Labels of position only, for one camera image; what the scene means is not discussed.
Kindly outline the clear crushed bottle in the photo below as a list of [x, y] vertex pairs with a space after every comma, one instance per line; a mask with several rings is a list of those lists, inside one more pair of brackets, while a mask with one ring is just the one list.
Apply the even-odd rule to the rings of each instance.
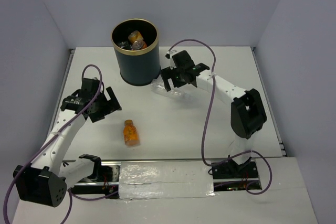
[[191, 95], [189, 93], [186, 93], [182, 90], [179, 90], [177, 88], [173, 88], [170, 91], [166, 91], [164, 83], [158, 79], [154, 79], [151, 84], [151, 90], [152, 92], [170, 98], [174, 100], [186, 100], [190, 101], [192, 99]]

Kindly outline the orange bottle with white label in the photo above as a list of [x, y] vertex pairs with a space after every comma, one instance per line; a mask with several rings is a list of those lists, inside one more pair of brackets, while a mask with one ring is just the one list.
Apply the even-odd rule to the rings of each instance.
[[132, 50], [142, 50], [147, 48], [147, 44], [144, 40], [136, 40], [134, 41], [134, 43], [132, 44]]

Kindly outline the large orange milk tea bottle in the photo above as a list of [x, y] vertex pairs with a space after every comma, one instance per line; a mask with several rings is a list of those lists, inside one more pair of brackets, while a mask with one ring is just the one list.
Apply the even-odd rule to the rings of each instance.
[[133, 44], [136, 41], [144, 40], [144, 39], [143, 39], [141, 33], [138, 30], [135, 30], [128, 36], [128, 40], [131, 44]]

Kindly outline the blue label water bottle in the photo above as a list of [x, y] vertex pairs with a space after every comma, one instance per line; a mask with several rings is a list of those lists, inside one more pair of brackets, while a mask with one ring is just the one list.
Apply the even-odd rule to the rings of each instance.
[[127, 45], [126, 45], [126, 50], [132, 50], [132, 45], [129, 44], [129, 43], [127, 43]]

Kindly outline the clear bottle blue cap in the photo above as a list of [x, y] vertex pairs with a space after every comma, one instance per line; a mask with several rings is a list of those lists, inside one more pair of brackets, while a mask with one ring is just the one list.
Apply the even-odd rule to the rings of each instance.
[[120, 42], [117, 43], [117, 46], [121, 49], [126, 50], [127, 43], [129, 43], [127, 40], [126, 41], [120, 41]]

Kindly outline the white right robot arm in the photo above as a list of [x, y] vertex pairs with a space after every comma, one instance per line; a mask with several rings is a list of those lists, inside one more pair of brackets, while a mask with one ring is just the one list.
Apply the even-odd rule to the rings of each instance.
[[185, 50], [169, 50], [166, 58], [170, 65], [161, 70], [161, 78], [166, 92], [191, 84], [211, 94], [210, 104], [219, 99], [229, 106], [230, 126], [235, 133], [234, 147], [226, 163], [233, 177], [246, 172], [251, 160], [251, 142], [253, 135], [260, 131], [267, 121], [265, 108], [256, 89], [244, 89], [214, 72], [214, 67], [204, 63], [195, 64]]

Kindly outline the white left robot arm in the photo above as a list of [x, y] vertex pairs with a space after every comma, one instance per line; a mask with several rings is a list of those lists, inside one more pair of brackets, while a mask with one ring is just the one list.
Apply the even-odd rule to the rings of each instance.
[[63, 99], [58, 119], [42, 152], [27, 166], [15, 168], [13, 177], [20, 199], [57, 207], [67, 190], [80, 180], [99, 180], [103, 174], [100, 157], [82, 154], [69, 163], [64, 162], [64, 157], [87, 120], [95, 123], [121, 109], [111, 87], [103, 88], [96, 78], [84, 78], [81, 88]]

